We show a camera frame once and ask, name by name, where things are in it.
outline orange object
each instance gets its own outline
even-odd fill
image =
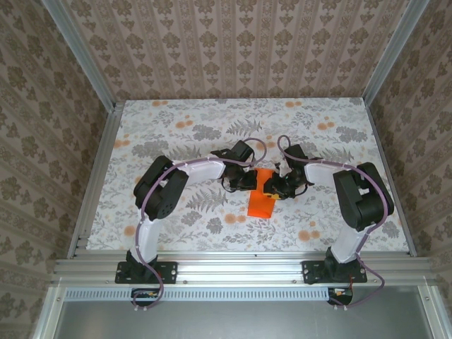
[[[256,171],[257,189],[251,191],[249,196],[248,216],[269,219],[275,206],[275,199],[263,194],[263,185],[271,178],[274,171],[268,168],[256,168]]]

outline table surface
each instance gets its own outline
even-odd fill
[[[88,249],[129,249],[138,222],[133,188],[153,160],[190,160],[231,148],[250,136],[268,147],[260,167],[282,156],[281,134],[309,157],[356,165],[373,162],[389,190],[361,98],[139,100],[125,104],[102,187]],[[259,157],[262,147],[250,142]],[[343,221],[334,189],[309,187],[277,201],[270,219],[246,216],[249,192],[226,192],[219,181],[187,187],[163,220],[161,251],[325,251]],[[375,231],[367,251],[407,251],[398,211]]]

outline purple cable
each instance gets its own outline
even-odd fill
[[[262,160],[266,157],[266,155],[267,155],[267,146],[266,146],[266,144],[265,144],[261,139],[257,139],[257,138],[247,138],[247,139],[244,140],[244,142],[247,142],[247,141],[250,141],[250,140],[258,141],[259,143],[261,143],[261,144],[263,145],[263,155],[262,155],[262,157],[259,158],[258,160],[254,160],[254,161],[251,161],[251,162],[242,162],[242,161],[236,161],[236,160],[230,160],[230,159],[222,159],[222,158],[213,156],[213,157],[211,158],[212,161],[228,162],[228,163],[237,164],[237,165],[241,165],[241,166],[254,166],[254,165],[256,165],[257,163],[259,163],[260,161],[262,161]],[[206,160],[209,161],[209,157],[204,157],[204,158],[201,158],[201,159],[189,160],[189,161],[186,161],[186,162],[180,162],[179,164],[172,165],[172,166],[171,166],[169,169],[167,169],[167,170],[166,170],[166,171],[165,171],[165,172],[157,179],[157,181],[152,185],[152,187],[150,188],[148,194],[146,194],[146,197],[145,197],[144,200],[143,200],[143,206],[146,206],[146,204],[148,203],[148,200],[149,200],[150,196],[152,195],[152,193],[154,192],[154,190],[157,188],[158,184],[159,184],[162,180],[164,180],[164,179],[167,177],[167,175],[168,175],[169,173],[171,173],[172,171],[174,171],[174,170],[175,170],[176,168],[178,168],[178,167],[183,167],[183,166],[186,166],[186,165],[195,164],[195,163],[197,163],[197,162],[203,162],[203,161],[206,161]],[[149,305],[149,307],[140,307],[140,306],[138,306],[138,305],[136,304],[136,297],[137,297],[138,295],[144,294],[145,292],[137,292],[136,294],[134,294],[134,295],[133,295],[132,304],[135,306],[135,310],[138,310],[138,309],[140,309],[140,308],[146,310],[146,309],[148,309],[148,308],[154,307],[154,306],[157,304],[157,302],[158,302],[160,299],[162,299],[163,292],[164,292],[164,286],[163,286],[162,278],[158,275],[157,271],[156,271],[151,265],[149,265],[148,263],[145,262],[144,258],[141,256],[141,252],[140,252],[140,249],[139,249],[139,232],[140,232],[140,227],[141,227],[141,225],[143,224],[143,221],[144,221],[144,220],[145,220],[145,212],[144,212],[144,208],[142,208],[142,209],[141,209],[141,220],[140,220],[140,222],[138,223],[138,226],[136,227],[136,232],[135,232],[135,248],[136,248],[136,254],[138,255],[138,258],[140,259],[140,262],[141,262],[148,270],[150,270],[150,271],[153,273],[153,275],[157,278],[158,283],[159,283],[159,286],[160,286],[160,291],[159,291],[159,294],[158,294],[157,298],[154,300],[154,302],[153,302],[151,305]]]
[[[372,298],[372,297],[373,297],[377,292],[379,292],[379,291],[384,287],[384,285],[385,285],[385,281],[384,281],[383,277],[382,277],[381,275],[379,275],[377,272],[375,272],[374,270],[370,269],[368,266],[366,266],[366,265],[364,264],[364,262],[362,261],[361,257],[359,256],[359,253],[360,253],[362,247],[364,246],[365,242],[366,242],[367,239],[369,238],[369,235],[370,235],[374,230],[376,230],[377,228],[379,228],[380,226],[382,226],[382,224],[386,221],[386,218],[388,217],[388,204],[387,204],[387,202],[386,202],[386,198],[385,198],[385,196],[384,196],[384,194],[383,194],[383,191],[380,189],[379,185],[377,185],[377,183],[376,183],[376,182],[375,182],[368,174],[364,173],[362,170],[360,170],[359,168],[356,168],[355,166],[352,166],[352,165],[346,165],[346,164],[341,164],[341,163],[339,163],[339,162],[327,161],[327,160],[301,159],[301,158],[294,157],[294,156],[292,156],[292,155],[286,153],[286,152],[284,151],[284,149],[281,147],[281,139],[282,139],[282,138],[285,138],[285,139],[289,142],[289,146],[290,146],[290,138],[289,138],[288,136],[286,136],[286,135],[281,135],[281,136],[278,138],[278,148],[279,148],[279,150],[281,151],[281,153],[282,153],[284,156],[288,157],[289,159],[296,160],[296,161],[323,163],[323,164],[332,165],[332,166],[339,167],[339,168],[346,168],[346,169],[355,171],[356,173],[358,173],[358,174],[360,174],[362,177],[364,177],[364,178],[365,178],[365,179],[366,179],[366,180],[367,180],[367,181],[375,188],[375,191],[377,192],[377,194],[379,195],[379,197],[380,197],[380,199],[381,199],[381,202],[383,203],[383,217],[382,217],[382,219],[381,219],[375,226],[369,228],[369,229],[366,231],[366,234],[363,236],[363,238],[362,238],[361,242],[359,243],[359,246],[357,247],[357,250],[356,250],[356,252],[355,252],[356,258],[357,258],[357,260],[359,261],[359,263],[360,263],[364,268],[366,268],[370,273],[372,273],[372,274],[374,274],[376,277],[378,277],[378,278],[381,280],[381,284],[380,284],[380,286],[379,286],[376,290],[374,290],[370,295],[368,295],[367,297],[365,297],[364,299],[362,299],[362,300],[360,300],[360,301],[358,301],[358,302],[355,302],[355,303],[353,303],[353,304],[347,305],[347,308],[348,308],[348,307],[355,307],[355,306],[358,306],[358,305],[362,304],[363,302],[365,302],[365,301],[369,300],[370,298]],[[331,299],[332,299],[334,302],[338,303],[338,304],[339,304],[339,307],[345,307],[345,306],[344,306],[342,303],[340,303],[338,300],[336,300],[336,299],[334,299],[334,298],[331,298]]]

